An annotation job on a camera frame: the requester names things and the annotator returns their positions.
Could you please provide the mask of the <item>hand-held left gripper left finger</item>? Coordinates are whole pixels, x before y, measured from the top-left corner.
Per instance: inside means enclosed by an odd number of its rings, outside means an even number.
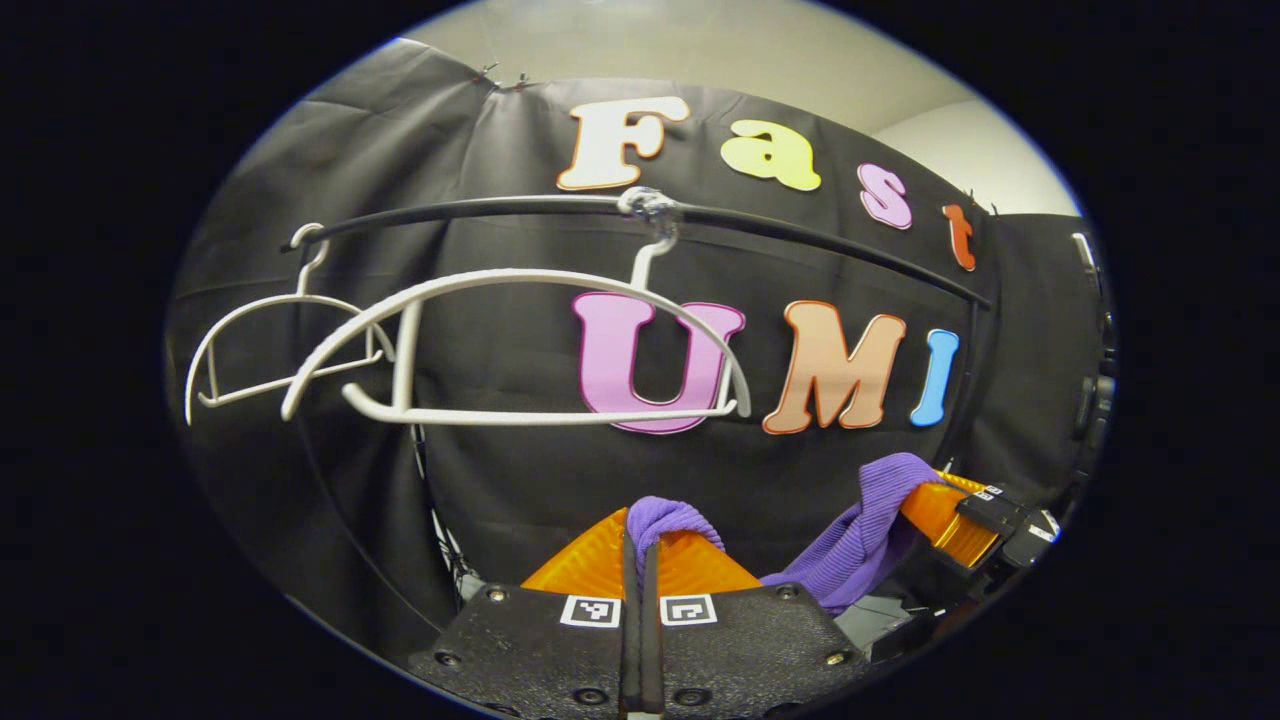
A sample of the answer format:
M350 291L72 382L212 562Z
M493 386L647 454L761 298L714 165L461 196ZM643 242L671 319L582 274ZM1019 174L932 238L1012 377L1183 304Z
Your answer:
M524 583L475 592L410 673L517 719L622 719L641 707L640 621L627 509L595 523Z

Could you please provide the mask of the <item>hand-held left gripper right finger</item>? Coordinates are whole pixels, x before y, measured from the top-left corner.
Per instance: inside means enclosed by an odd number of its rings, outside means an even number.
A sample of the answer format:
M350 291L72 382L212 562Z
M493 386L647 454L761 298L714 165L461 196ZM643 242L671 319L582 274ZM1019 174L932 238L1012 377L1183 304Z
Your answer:
M694 530L645 552L645 710L660 719L768 719L870 670L800 584L765 585Z

